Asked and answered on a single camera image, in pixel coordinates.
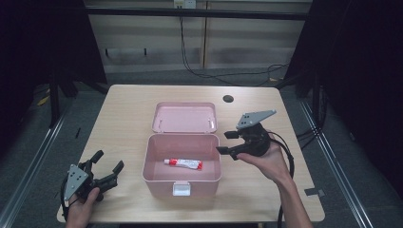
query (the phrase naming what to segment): pink plastic box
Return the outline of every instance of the pink plastic box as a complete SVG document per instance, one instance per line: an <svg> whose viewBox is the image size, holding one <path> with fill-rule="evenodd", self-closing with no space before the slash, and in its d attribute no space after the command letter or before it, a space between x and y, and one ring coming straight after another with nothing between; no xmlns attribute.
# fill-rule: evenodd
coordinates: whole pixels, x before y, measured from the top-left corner
<svg viewBox="0 0 403 228"><path fill-rule="evenodd" d="M148 140L143 177L154 197L208 197L216 194L221 156L216 109L211 103L159 103ZM172 167L166 159L202 161L202 169Z"/></svg>

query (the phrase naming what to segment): electrical outlet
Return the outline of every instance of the electrical outlet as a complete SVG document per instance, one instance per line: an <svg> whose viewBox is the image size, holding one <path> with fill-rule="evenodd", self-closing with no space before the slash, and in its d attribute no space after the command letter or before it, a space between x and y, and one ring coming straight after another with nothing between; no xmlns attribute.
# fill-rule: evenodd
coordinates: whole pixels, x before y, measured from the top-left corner
<svg viewBox="0 0 403 228"><path fill-rule="evenodd" d="M184 0L174 0L174 9L184 9Z"/></svg>
<svg viewBox="0 0 403 228"><path fill-rule="evenodd" d="M184 0L184 7L186 9L195 9L196 8L196 0Z"/></svg>

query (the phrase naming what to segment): pink box lid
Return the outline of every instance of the pink box lid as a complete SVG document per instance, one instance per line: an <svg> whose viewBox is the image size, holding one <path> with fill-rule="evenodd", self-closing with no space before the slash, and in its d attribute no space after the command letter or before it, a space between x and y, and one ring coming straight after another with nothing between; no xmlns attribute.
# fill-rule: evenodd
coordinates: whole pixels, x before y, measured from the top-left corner
<svg viewBox="0 0 403 228"><path fill-rule="evenodd" d="M217 131L216 107L212 103L159 103L152 130L157 133L213 133Z"/></svg>

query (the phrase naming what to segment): gray floor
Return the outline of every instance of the gray floor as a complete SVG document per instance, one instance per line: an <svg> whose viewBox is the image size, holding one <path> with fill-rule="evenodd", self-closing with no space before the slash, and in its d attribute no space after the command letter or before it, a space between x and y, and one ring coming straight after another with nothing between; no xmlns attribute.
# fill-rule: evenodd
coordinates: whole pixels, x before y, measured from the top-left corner
<svg viewBox="0 0 403 228"><path fill-rule="evenodd" d="M265 68L200 69L197 72L221 74L260 72L262 70ZM115 72L108 73L107 77L109 85L227 86L221 81L196 77L183 69ZM222 79L235 84L253 86L267 80L267 74L227 76L222 77ZM275 83L266 83L265 86L272 86ZM63 106L71 104L71 107L66 112L63 125L49 152L44 157L44 162L39 167L38 175L33 180L33 185L29 188L21 208L18 208L18 214L12 223L12 227L64 227L63 223L56 220L56 212L60 206L58 195L60 184L68 165L79 161L105 99L105 95L97 91L80 84L77 86L80 88L80 92L75 99L62 100ZM287 86L280 93L296 134L309 129L310 126L301 108L301 99L296 97L294 88ZM35 101L23 122L20 137L14 142L6 158L1 161L0 210L2 211L8 206L8 201L17 189L20 180L26 175L30 161L34 158L42 140L48 133L49 103L42 106L36 105L36 101L42 95L42 93L38 93L35 96ZM80 134L76 137L79 128L81 129ZM332 108L328 110L323 131L334 149L336 160L345 171L373 227L403 227L402 200L371 165L361 147L351 141L348 129ZM326 218L323 221L315 222L315 227L360 227L318 143L316 141L310 143L303 150L303 155L316 188L325 193L325 196L320 200ZM96 227L118 226L119 224L96 225ZM269 223L268 227L276 227L276 225Z"/></svg>

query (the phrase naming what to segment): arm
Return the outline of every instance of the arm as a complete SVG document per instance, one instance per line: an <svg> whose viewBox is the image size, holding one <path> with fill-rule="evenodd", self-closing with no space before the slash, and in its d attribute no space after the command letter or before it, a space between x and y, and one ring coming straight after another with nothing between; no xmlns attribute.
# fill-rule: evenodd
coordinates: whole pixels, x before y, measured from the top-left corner
<svg viewBox="0 0 403 228"><path fill-rule="evenodd" d="M76 195L71 197L68 201L70 206L68 207L67 228L85 228L88 225L89 218L92 214L92 206L99 193L99 188L92 189L85 202L81 202L81 199L77 200Z"/></svg>
<svg viewBox="0 0 403 228"><path fill-rule="evenodd" d="M238 159L255 165L266 178L278 186L287 227L313 227L298 194L297 186L288 172L279 145L271 143L269 150L261 157L240 153Z"/></svg>

